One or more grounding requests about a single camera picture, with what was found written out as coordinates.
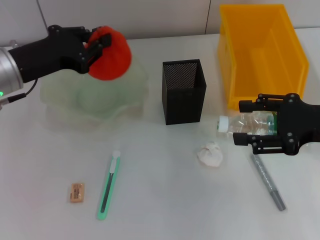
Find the crumpled paper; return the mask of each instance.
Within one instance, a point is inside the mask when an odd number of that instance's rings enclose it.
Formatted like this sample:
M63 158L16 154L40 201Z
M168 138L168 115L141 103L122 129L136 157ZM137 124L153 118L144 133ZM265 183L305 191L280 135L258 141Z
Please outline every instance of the crumpled paper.
M214 141L202 146L196 155L201 163L209 167L218 168L223 161L222 151Z

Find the yellow storage box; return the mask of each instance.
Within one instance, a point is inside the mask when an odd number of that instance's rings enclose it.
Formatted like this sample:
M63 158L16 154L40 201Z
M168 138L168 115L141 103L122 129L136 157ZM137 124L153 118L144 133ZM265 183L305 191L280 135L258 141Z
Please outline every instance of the yellow storage box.
M221 5L218 57L229 109L258 94L303 97L309 63L282 4Z

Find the white bottle cap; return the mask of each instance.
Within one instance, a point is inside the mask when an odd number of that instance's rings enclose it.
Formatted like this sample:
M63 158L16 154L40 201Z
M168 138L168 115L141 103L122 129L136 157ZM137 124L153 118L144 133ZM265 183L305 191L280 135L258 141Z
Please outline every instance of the white bottle cap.
M227 133L229 129L229 117L220 116L218 122L218 132L219 133Z

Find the black mesh pencil holder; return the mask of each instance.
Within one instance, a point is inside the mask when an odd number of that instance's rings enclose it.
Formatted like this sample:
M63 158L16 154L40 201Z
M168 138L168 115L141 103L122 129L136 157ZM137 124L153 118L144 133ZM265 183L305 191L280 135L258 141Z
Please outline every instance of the black mesh pencil holder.
M199 59L163 62L162 105L165 124L200 122L206 88Z

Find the white table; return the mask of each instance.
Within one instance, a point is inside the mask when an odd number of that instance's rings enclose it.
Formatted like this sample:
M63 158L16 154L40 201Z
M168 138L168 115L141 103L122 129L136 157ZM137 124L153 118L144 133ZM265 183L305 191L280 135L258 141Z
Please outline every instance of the white table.
M320 104L320 28L297 30L310 61L304 100ZM263 155L287 210L279 212L248 159L250 147L216 139L225 113L218 34L130 40L149 74L143 112L119 116L101 133L50 118L40 86L0 112L0 235L4 240L318 240L320 150ZM200 59L207 89L200 123L165 125L162 62ZM218 169L196 160L217 141ZM108 216L96 220L113 149L121 163ZM68 202L71 183L85 200Z

